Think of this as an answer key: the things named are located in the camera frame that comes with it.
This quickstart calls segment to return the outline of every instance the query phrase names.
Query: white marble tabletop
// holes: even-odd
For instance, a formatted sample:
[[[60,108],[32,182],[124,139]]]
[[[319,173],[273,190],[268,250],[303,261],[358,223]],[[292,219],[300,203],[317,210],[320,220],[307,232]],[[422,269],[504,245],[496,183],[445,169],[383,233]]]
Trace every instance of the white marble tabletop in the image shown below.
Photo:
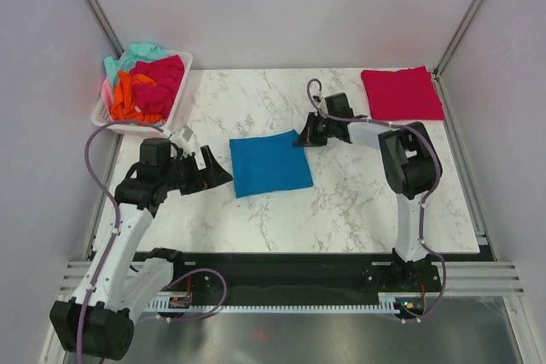
[[[232,172],[229,139],[301,131],[312,111],[305,86],[322,81],[322,95],[345,92],[355,114],[369,113],[362,69],[192,71],[177,109],[176,129],[188,124]],[[442,252],[478,252],[462,187],[439,121],[424,122],[444,174],[429,200],[426,239]],[[124,136],[110,189],[138,161],[141,137]],[[330,139],[305,148],[314,187],[236,199],[233,182],[181,197],[169,193],[139,251],[156,246],[181,251],[391,252],[397,202],[379,151]],[[96,244],[108,231],[113,208],[102,213]]]

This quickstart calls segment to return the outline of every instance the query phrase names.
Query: orange cloth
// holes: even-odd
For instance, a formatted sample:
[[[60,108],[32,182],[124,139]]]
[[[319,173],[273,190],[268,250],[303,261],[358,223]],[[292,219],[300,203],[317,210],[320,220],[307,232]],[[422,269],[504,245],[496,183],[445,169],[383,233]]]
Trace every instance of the orange cloth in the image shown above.
[[[161,114],[141,113],[135,109],[131,94],[131,86],[135,84],[157,85],[144,74],[131,76],[128,72],[118,72],[119,82],[113,89],[113,104],[110,107],[112,119],[137,119],[150,124],[156,124],[163,119]]]

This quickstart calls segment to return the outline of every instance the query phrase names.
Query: red folded towel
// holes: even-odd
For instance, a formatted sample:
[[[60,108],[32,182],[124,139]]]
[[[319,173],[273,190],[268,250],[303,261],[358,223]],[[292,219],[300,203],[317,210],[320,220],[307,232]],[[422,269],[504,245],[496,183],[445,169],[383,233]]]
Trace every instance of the red folded towel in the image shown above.
[[[184,75],[184,63],[178,55],[145,63],[138,61],[131,76],[144,74],[157,85],[138,84],[131,89],[133,101],[143,113],[158,113],[169,118]]]
[[[373,119],[444,119],[426,67],[397,72],[364,70],[361,74]]]

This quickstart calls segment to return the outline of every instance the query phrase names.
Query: pile of clothes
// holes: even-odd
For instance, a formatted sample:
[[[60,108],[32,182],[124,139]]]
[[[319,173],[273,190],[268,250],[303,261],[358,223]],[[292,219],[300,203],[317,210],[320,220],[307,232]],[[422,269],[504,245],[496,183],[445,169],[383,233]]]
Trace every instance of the pile of clothes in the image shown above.
[[[113,120],[165,123],[184,75],[179,55],[151,43],[132,44],[121,59],[104,59],[104,66],[101,97]]]

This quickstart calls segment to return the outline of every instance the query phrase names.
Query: cloth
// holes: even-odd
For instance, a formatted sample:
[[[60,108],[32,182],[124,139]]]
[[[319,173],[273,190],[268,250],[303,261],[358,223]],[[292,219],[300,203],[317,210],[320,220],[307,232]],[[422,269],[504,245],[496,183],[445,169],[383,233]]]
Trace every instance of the cloth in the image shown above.
[[[229,140],[235,196],[313,186],[303,147],[294,147],[294,130],[276,136]]]
[[[364,70],[361,77],[373,119],[444,119],[442,102],[426,67],[397,72]]]
[[[139,61],[130,74],[142,74],[157,83],[141,83],[132,88],[133,100],[140,110],[143,113],[159,113],[163,118],[168,118],[184,75],[184,63],[180,56],[172,55],[151,63]]]
[[[104,68],[106,75],[110,80],[110,86],[115,88],[118,85],[118,72],[129,72],[138,61],[156,61],[165,59],[168,54],[151,43],[137,43],[129,46],[127,54],[119,60],[115,60],[112,56],[104,59]]]
[[[112,87],[110,87],[110,80],[108,80],[108,77],[104,78],[104,81],[102,82],[101,98],[104,101],[106,109],[110,111],[110,107],[113,105],[113,94]]]
[[[131,76],[128,72],[118,72],[119,83],[113,89],[113,105],[110,108],[112,119],[138,119],[150,124],[156,124],[163,119],[158,113],[142,113],[135,107],[131,88],[139,84],[156,85],[153,79],[137,74]]]

